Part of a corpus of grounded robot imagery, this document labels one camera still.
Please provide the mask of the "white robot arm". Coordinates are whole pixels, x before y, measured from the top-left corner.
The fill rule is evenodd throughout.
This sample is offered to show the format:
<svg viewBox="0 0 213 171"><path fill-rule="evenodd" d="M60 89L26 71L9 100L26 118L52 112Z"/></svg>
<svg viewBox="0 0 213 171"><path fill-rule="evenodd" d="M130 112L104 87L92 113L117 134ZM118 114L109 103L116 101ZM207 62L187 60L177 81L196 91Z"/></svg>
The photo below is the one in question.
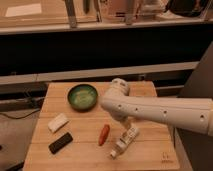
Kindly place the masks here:
<svg viewBox="0 0 213 171"><path fill-rule="evenodd" d="M129 116L142 118L213 137L211 98L162 98L129 95L129 84L115 78L101 97L101 107L124 123Z"/></svg>

